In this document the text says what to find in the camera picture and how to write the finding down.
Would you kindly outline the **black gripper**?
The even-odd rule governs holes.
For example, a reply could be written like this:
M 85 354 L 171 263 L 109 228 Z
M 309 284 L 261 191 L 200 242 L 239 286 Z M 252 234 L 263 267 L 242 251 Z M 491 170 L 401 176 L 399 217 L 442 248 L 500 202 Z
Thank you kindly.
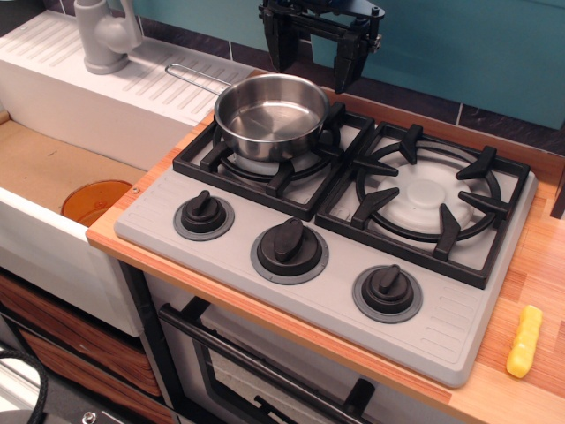
M 302 33 L 337 42 L 335 92 L 344 93 L 362 74 L 368 49 L 380 47 L 385 11 L 369 1 L 263 1 L 260 18 L 268 52 L 277 72 L 296 61 Z M 358 38 L 345 38 L 353 34 Z

